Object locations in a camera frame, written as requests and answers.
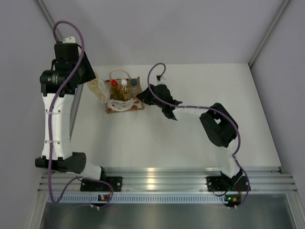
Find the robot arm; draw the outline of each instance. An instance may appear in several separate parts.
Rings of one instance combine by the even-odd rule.
[[[70,113],[75,90],[78,85],[95,79],[86,54],[77,72],[56,99],[52,113],[49,112],[55,93],[79,58],[79,48],[75,39],[69,37],[65,41],[55,44],[56,59],[52,61],[52,69],[44,71],[40,77],[45,107],[45,140],[41,157],[35,159],[35,166],[48,168],[50,155],[48,118],[49,115],[52,115],[53,155],[51,168],[59,172],[72,172],[83,177],[104,180],[106,176],[104,169],[88,162],[85,153],[72,152],[70,143]]]
[[[156,86],[151,85],[151,89],[159,98],[174,105],[182,103],[173,99],[170,91],[165,85],[163,76],[157,76],[157,81],[158,84]],[[157,105],[160,107],[163,114],[169,119],[191,121],[203,125],[210,141],[215,146],[221,148],[217,155],[222,169],[220,178],[221,185],[227,190],[232,190],[234,188],[242,177],[243,172],[233,158],[238,140],[236,131],[228,120],[211,110],[201,113],[200,109],[196,108],[177,108],[169,106],[156,99],[148,88],[138,94],[137,97],[147,105]],[[227,115],[238,127],[237,123],[221,104],[215,103],[211,108]]]

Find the bottle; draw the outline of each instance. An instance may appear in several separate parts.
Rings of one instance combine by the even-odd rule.
[[[99,80],[98,77],[87,82],[89,89],[103,102],[107,103],[110,99],[110,92],[103,80]]]
[[[121,81],[121,94],[124,97],[123,101],[128,101],[132,98],[132,95],[130,94],[129,86],[127,80]]]
[[[132,94],[132,98],[135,98],[137,94],[139,93],[139,86],[138,86],[138,80],[137,79],[131,79],[130,80],[130,92]]]
[[[120,86],[116,80],[111,80],[111,91],[115,100],[121,100],[122,97],[120,95]]]

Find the red bottle cap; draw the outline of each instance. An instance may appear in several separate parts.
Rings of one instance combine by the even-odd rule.
[[[116,80],[111,80],[111,85],[116,86],[116,85],[118,85],[118,82],[116,82]]]

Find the wall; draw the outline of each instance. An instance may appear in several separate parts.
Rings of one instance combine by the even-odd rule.
[[[1,1],[0,28],[0,222],[22,229],[43,173],[34,165],[44,139],[39,77],[50,68],[54,42],[33,1]]]
[[[80,28],[92,65],[129,65],[249,62],[283,0],[44,2]]]
[[[281,162],[305,204],[305,1],[294,0],[252,69]]]

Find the white table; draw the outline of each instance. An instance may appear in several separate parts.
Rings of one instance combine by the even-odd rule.
[[[142,89],[152,65],[96,66],[103,79],[113,68],[140,76]],[[153,71],[151,83],[162,72]],[[113,73],[116,78],[123,74]],[[239,125],[238,159],[246,167],[280,167],[280,160],[247,64],[167,65],[164,74],[174,99],[184,105],[221,103]],[[219,167],[215,147],[201,125],[167,119],[157,106],[106,114],[105,105],[84,86],[71,137],[74,152],[103,167]]]

